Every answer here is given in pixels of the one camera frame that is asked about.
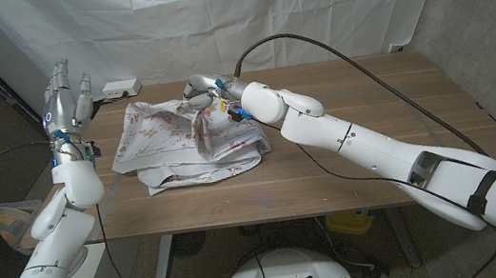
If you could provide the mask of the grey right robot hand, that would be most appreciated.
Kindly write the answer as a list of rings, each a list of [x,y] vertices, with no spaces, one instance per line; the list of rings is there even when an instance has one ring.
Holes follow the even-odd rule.
[[[215,99],[240,100],[248,83],[224,75],[200,74],[190,76],[183,91],[182,109],[204,110]]]

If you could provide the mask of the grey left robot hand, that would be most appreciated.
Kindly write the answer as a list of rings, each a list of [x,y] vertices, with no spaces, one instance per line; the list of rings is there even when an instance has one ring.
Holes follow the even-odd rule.
[[[91,122],[93,98],[90,76],[83,73],[80,94],[70,90],[68,60],[57,60],[44,91],[43,129],[51,144],[53,165],[86,161],[94,150],[83,134]]]

